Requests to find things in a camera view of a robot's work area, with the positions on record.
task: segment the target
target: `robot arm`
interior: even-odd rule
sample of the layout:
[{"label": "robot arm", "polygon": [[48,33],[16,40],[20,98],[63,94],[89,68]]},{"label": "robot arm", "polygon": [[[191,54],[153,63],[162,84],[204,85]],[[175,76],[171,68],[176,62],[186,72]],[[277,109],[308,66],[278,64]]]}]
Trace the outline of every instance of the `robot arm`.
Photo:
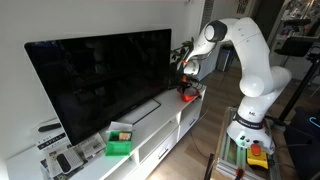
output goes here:
[{"label": "robot arm", "polygon": [[282,67],[270,67],[270,50],[251,18],[208,23],[185,61],[211,52],[219,41],[231,41],[235,47],[242,67],[240,89],[245,95],[234,121],[227,129],[228,135],[241,147],[250,147],[255,141],[272,154],[274,143],[272,137],[265,133],[263,118],[290,81],[291,73]]}]

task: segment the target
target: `green container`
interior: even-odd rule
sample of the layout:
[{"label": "green container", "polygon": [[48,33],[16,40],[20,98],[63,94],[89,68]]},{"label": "green container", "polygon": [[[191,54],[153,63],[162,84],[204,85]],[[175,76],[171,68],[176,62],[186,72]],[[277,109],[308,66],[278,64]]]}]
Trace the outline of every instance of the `green container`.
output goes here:
[{"label": "green container", "polygon": [[130,156],[132,133],[129,141],[115,141],[114,139],[119,137],[120,133],[120,131],[110,133],[106,146],[106,156]]}]

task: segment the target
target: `tv stand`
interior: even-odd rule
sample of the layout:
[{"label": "tv stand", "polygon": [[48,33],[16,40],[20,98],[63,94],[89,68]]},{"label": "tv stand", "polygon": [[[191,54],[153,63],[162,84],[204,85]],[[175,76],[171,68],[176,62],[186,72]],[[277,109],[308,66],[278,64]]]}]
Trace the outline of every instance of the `tv stand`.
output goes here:
[{"label": "tv stand", "polygon": [[[199,119],[205,90],[206,87],[203,86],[200,90],[201,98],[192,102],[183,102],[176,89],[158,95],[154,99],[159,101],[161,106],[133,125],[129,157],[106,157],[101,153],[71,179],[145,179]],[[151,101],[153,100],[118,121],[127,123],[130,119],[137,120],[137,115],[143,116],[146,114],[144,111],[149,112],[148,108],[154,108],[150,107]],[[100,131],[105,141],[106,129]],[[44,157],[40,154],[41,152],[33,147],[9,159],[9,178],[42,179],[39,167]]]}]

